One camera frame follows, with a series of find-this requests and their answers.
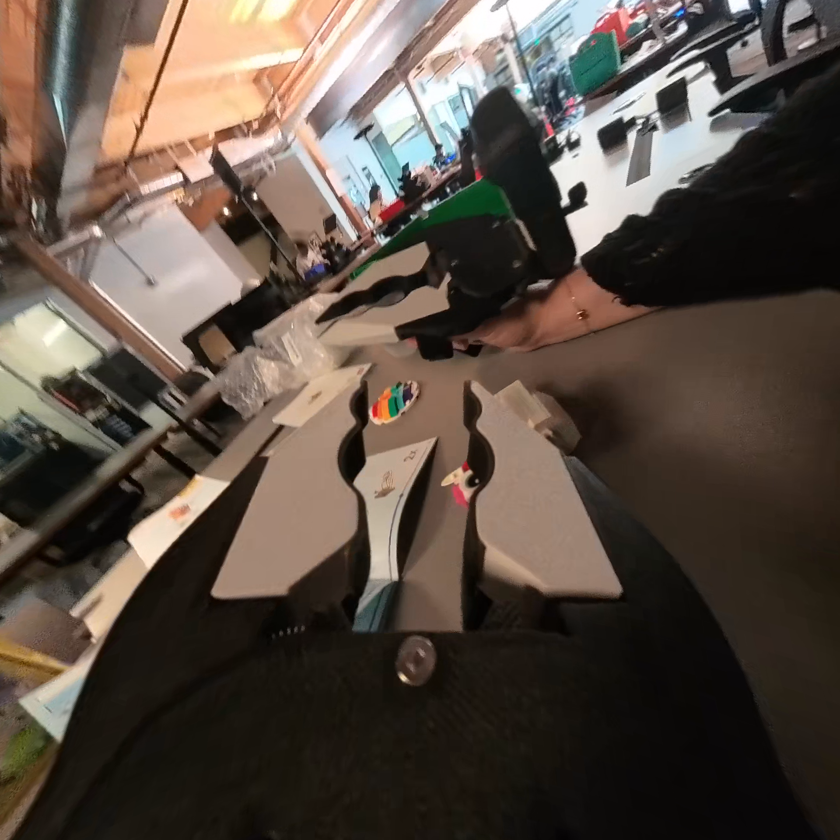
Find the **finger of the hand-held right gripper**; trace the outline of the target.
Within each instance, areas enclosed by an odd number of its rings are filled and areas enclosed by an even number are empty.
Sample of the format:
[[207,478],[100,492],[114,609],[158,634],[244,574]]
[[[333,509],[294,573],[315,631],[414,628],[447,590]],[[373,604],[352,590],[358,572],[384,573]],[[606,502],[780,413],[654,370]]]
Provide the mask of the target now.
[[315,323],[343,318],[358,308],[393,308],[421,289],[435,289],[425,270],[410,275],[387,276],[364,289],[349,291],[320,314]]
[[320,341],[333,348],[361,348],[403,342],[397,336],[394,324],[369,318],[336,319],[320,333]]

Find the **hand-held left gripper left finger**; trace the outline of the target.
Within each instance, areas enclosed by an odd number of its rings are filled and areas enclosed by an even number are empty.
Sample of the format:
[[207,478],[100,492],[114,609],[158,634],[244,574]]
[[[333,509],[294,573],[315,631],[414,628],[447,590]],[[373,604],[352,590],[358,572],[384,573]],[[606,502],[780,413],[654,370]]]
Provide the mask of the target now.
[[367,384],[353,383],[275,447],[214,599],[279,599],[296,614],[355,613],[371,567],[365,503],[354,485],[366,462],[368,407]]

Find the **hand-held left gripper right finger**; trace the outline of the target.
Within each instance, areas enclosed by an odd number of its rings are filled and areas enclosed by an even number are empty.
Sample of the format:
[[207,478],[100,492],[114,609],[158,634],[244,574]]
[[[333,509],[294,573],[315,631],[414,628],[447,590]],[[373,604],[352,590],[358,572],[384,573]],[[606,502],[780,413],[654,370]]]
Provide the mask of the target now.
[[491,599],[617,601],[623,586],[564,455],[477,381],[464,387],[465,573]]

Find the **person's right forearm black sleeve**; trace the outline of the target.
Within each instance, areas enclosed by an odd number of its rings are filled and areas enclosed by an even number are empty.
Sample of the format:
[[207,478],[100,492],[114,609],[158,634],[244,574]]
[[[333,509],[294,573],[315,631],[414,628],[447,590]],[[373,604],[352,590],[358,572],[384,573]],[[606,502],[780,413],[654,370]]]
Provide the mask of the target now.
[[581,257],[629,306],[839,289],[839,69],[807,82],[686,187]]

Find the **lego instruction booklet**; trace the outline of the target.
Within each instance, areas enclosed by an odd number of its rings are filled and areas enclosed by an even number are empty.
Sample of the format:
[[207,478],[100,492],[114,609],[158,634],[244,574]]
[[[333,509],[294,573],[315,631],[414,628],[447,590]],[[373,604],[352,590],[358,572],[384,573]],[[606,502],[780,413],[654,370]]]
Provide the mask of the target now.
[[370,544],[369,573],[353,620],[356,633],[381,632],[390,621],[437,442],[431,437],[373,455],[355,479]]

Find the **person's right hand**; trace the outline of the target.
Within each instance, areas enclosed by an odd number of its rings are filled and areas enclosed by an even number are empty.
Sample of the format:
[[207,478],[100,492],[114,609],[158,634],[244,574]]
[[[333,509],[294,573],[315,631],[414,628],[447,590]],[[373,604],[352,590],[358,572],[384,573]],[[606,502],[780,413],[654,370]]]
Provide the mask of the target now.
[[472,332],[453,339],[457,350],[474,344],[526,353],[642,318],[657,308],[628,306],[579,268],[544,290],[527,293]]

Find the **clear plastic bag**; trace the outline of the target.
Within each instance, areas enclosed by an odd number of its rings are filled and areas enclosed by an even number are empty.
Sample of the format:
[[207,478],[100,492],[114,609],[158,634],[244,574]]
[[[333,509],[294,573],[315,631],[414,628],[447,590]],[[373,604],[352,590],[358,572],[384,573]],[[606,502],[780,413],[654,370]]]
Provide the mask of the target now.
[[217,374],[222,401],[249,420],[287,387],[287,366],[254,346],[233,356]]
[[328,346],[322,338],[328,325],[317,323],[339,296],[337,292],[313,294],[253,331],[262,355],[283,365],[286,377],[296,385],[339,369],[354,353],[352,348]]

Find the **white paper card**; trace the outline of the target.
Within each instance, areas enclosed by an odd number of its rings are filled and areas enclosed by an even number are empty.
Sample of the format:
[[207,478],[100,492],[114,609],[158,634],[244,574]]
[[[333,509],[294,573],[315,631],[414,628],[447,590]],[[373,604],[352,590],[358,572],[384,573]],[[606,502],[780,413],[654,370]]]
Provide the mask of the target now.
[[357,387],[371,367],[370,363],[349,365],[312,379],[288,405],[273,416],[273,424],[302,427],[343,392]]

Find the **small white box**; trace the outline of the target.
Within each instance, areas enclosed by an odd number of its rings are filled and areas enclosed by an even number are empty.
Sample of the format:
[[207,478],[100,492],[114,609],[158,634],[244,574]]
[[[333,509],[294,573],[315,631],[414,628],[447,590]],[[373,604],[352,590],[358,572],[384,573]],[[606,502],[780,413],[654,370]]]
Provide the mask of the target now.
[[533,391],[521,381],[510,383],[496,399],[535,432],[572,455],[581,442],[581,432],[571,415],[548,393]]

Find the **white sheet with orange print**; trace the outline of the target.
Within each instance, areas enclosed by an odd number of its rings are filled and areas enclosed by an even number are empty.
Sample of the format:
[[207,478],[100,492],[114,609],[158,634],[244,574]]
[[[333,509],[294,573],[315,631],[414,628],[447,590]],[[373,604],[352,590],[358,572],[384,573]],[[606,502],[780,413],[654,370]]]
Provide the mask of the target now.
[[229,481],[197,476],[129,532],[128,543],[145,575],[229,487]]

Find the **black office chair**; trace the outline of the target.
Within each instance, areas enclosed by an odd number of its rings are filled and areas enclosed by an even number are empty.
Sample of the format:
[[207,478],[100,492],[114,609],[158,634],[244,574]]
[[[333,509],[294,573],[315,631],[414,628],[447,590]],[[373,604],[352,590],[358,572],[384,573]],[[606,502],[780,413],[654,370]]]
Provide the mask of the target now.
[[539,140],[537,124],[504,87],[480,99],[470,119],[481,174],[505,194],[528,233],[540,279],[559,279],[575,265],[577,250],[567,216],[587,200],[584,183],[572,185],[563,202]]

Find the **green storage crate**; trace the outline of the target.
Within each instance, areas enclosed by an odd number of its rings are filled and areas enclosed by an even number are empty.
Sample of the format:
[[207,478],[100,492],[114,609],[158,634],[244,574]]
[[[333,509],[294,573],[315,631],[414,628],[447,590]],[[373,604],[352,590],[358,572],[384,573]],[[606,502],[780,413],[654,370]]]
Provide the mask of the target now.
[[613,79],[621,69],[621,51],[614,31],[585,36],[570,57],[574,89],[584,98]]

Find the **metal ventilation duct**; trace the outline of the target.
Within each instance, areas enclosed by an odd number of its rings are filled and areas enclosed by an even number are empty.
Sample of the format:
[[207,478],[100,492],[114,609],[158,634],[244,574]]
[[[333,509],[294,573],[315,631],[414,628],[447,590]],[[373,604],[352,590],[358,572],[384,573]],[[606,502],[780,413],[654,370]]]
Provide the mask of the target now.
[[82,201],[97,165],[123,54],[152,46],[166,1],[38,4],[34,178],[53,223]]

